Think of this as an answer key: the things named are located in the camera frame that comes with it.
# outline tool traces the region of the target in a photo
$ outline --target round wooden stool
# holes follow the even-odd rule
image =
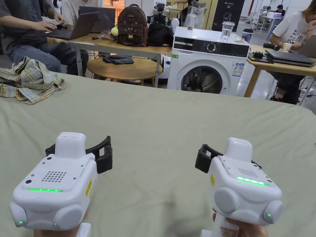
[[[157,63],[150,59],[133,58],[133,64],[114,65],[105,63],[102,58],[89,60],[87,68],[89,71],[97,75],[97,79],[101,76],[110,78],[111,81],[124,80],[135,81],[140,80],[141,86],[144,85],[144,80],[151,79],[152,85],[155,86],[155,74]],[[159,67],[159,73],[162,72],[162,66]]]

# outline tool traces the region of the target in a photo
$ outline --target washing machine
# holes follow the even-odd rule
[[[177,27],[172,47],[168,89],[235,95],[249,44],[231,34]]]

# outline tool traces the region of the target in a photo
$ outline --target yellow ball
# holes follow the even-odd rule
[[[112,30],[111,30],[111,34],[115,35],[115,36],[118,36],[119,35],[119,30],[116,27],[113,27]]]

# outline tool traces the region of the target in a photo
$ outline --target jeans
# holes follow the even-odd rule
[[[300,96],[300,81],[304,79],[304,76],[293,75],[281,72],[268,72],[276,80],[276,86],[281,90],[285,91],[283,96],[283,101],[289,104],[297,104],[298,98]]]
[[[53,72],[61,72],[61,64],[67,65],[67,74],[78,75],[76,52],[71,48],[70,44],[65,42],[54,44],[44,43],[36,47],[22,45],[8,55],[10,60],[15,64],[22,61],[25,56],[40,61],[48,70]],[[87,51],[81,51],[81,60],[82,72],[85,75],[88,63]]]

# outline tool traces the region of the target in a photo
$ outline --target glass of water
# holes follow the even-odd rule
[[[222,40],[228,40],[230,38],[230,34],[233,31],[233,28],[235,26],[234,22],[225,21],[223,22],[223,29],[222,29]]]

